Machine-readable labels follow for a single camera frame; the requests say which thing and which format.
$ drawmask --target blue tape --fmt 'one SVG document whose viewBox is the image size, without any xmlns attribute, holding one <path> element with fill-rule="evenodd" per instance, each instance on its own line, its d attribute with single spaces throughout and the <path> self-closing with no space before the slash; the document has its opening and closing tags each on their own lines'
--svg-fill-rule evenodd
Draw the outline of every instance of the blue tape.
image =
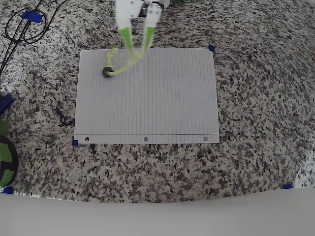
<svg viewBox="0 0 315 236">
<path fill-rule="evenodd" d="M 211 52 L 215 52 L 216 46 L 212 46 L 211 44 L 209 44 L 209 51 Z"/>
<path fill-rule="evenodd" d="M 72 146 L 77 147 L 78 146 L 78 141 L 77 140 L 72 140 Z"/>
<path fill-rule="evenodd" d="M 6 109 L 14 102 L 13 97 L 10 93 L 8 93 L 1 101 L 0 101 L 0 115 L 4 113 Z"/>
<path fill-rule="evenodd" d="M 13 194 L 13 192 L 14 192 L 14 189 L 12 186 L 6 187 L 3 190 L 3 193 L 6 193 L 6 194 Z"/>
<path fill-rule="evenodd" d="M 38 14 L 37 12 L 34 11 L 26 11 L 23 13 L 21 18 L 33 21 L 35 23 L 40 23 L 43 20 L 43 15 Z"/>
<path fill-rule="evenodd" d="M 291 184 L 284 184 L 284 185 L 282 186 L 282 189 L 291 189 L 291 188 L 294 188 L 293 183 L 291 183 Z"/>
</svg>

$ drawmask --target black cable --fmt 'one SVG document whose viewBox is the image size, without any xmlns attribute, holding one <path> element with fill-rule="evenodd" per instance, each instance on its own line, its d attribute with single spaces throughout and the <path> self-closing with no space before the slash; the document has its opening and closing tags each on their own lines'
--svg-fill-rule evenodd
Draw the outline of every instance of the black cable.
<svg viewBox="0 0 315 236">
<path fill-rule="evenodd" d="M 58 10 L 59 10 L 60 7 L 61 7 L 63 4 L 65 4 L 67 1 L 69 1 L 69 0 L 64 0 L 62 3 L 59 4 L 59 6 L 56 8 L 56 10 L 55 10 L 55 12 L 54 12 L 54 14 L 53 14 L 53 16 L 52 16 L 52 18 L 50 19 L 49 22 L 48 22 L 48 19 L 47 19 L 46 14 L 45 14 L 44 12 L 42 12 L 41 10 L 38 10 L 38 8 L 39 8 L 39 6 L 41 5 L 41 3 L 43 2 L 43 0 L 40 0 L 40 1 L 38 2 L 37 6 L 36 6 L 36 8 L 35 8 L 34 10 L 30 10 L 29 8 L 23 8 L 22 10 L 20 10 L 20 11 L 14 13 L 14 14 L 11 16 L 11 18 L 10 18 L 10 19 L 8 20 L 8 22 L 6 23 L 5 30 L 4 30 L 5 37 L 10 40 L 10 44 L 9 44 L 9 46 L 8 46 L 6 52 L 5 52 L 5 55 L 4 55 L 4 58 L 3 58 L 3 61 L 2 61 L 1 67 L 0 67 L 0 77 L 1 77 L 2 72 L 4 71 L 4 68 L 6 67 L 6 65 L 8 64 L 8 62 L 9 62 L 9 60 L 10 60 L 10 58 L 12 57 L 13 53 L 15 52 L 17 46 L 18 46 L 21 42 L 25 42 L 25 43 L 27 43 L 27 44 L 33 44 L 33 43 L 36 43 L 36 42 L 38 42 L 39 40 L 41 40 L 42 37 L 45 35 L 45 33 L 49 30 L 49 27 L 50 27 L 50 25 L 51 25 L 51 23 L 52 23 L 52 21 L 53 21 L 55 15 L 56 15 L 56 13 L 58 12 Z M 30 14 L 31 12 L 36 12 L 36 13 L 42 14 L 43 17 L 44 17 L 44 27 L 43 27 L 43 30 L 42 30 L 39 34 L 37 34 L 36 36 L 30 37 L 30 38 L 25 38 L 25 34 L 26 34 L 27 30 L 29 29 L 29 27 L 30 27 L 30 25 L 31 25 L 31 23 L 32 23 L 30 20 L 28 20 L 27 23 L 25 24 L 25 26 L 23 27 L 22 32 L 21 32 L 19 38 L 18 38 L 18 39 L 15 39 L 16 36 L 17 36 L 17 34 L 18 34 L 18 32 L 19 32 L 19 30 L 20 30 L 21 24 L 22 24 L 22 22 L 23 22 L 25 19 L 22 18 L 22 19 L 20 20 L 20 22 L 19 22 L 19 24 L 18 24 L 18 27 L 17 27 L 17 29 L 15 30 L 15 32 L 14 32 L 14 34 L 13 34 L 12 37 L 9 36 L 8 27 L 9 27 L 11 21 L 13 20 L 13 18 L 14 18 L 15 16 L 17 16 L 18 14 L 20 14 L 21 12 L 23 12 L 23 11 L 29 11 L 29 12 L 26 14 L 26 16 L 27 16 L 28 14 Z"/>
</svg>

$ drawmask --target yellow string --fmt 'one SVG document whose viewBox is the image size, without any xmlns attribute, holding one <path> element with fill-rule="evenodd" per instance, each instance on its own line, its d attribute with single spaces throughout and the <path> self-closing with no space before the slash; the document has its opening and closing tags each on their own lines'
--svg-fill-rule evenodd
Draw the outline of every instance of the yellow string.
<svg viewBox="0 0 315 236">
<path fill-rule="evenodd" d="M 126 70 L 128 70 L 134 64 L 137 64 L 142 59 L 142 52 L 137 52 L 135 50 L 132 50 L 131 57 L 128 59 L 127 65 L 124 66 L 123 68 L 115 70 L 115 67 L 113 65 L 112 59 L 114 58 L 114 56 L 118 52 L 119 52 L 119 50 L 117 48 L 114 48 L 110 53 L 107 54 L 106 60 L 107 60 L 108 66 L 111 67 L 114 70 L 114 72 L 110 72 L 110 71 L 107 72 L 107 74 L 109 76 L 114 76 L 114 75 L 118 75 L 118 74 L 120 74 L 122 72 L 125 72 Z"/>
</svg>

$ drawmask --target white paper sheet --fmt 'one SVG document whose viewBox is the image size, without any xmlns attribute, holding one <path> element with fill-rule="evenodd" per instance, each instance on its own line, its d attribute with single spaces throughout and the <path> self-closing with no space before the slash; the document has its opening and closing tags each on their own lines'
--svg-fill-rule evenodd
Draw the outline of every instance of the white paper sheet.
<svg viewBox="0 0 315 236">
<path fill-rule="evenodd" d="M 106 79 L 106 53 L 81 51 L 74 139 L 79 144 L 218 143 L 213 54 L 151 48 L 136 66 Z M 114 65 L 126 64 L 120 49 Z"/>
</svg>

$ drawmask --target speckled granite surface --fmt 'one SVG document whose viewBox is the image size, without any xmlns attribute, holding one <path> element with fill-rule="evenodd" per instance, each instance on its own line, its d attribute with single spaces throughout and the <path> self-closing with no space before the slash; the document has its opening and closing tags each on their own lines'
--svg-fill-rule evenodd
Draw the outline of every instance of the speckled granite surface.
<svg viewBox="0 0 315 236">
<path fill-rule="evenodd" d="M 50 18 L 57 3 L 41 9 Z M 0 4 L 0 32 L 23 5 Z M 220 144 L 72 147 L 81 49 L 121 47 L 114 3 L 70 1 L 41 42 L 21 44 L 1 78 L 20 155 L 17 194 L 98 202 L 210 199 L 314 187 L 315 7 L 215 0 L 167 9 L 154 46 L 215 45 Z M 134 30 L 140 45 L 140 22 Z M 0 52 L 8 40 L 1 37 Z"/>
</svg>

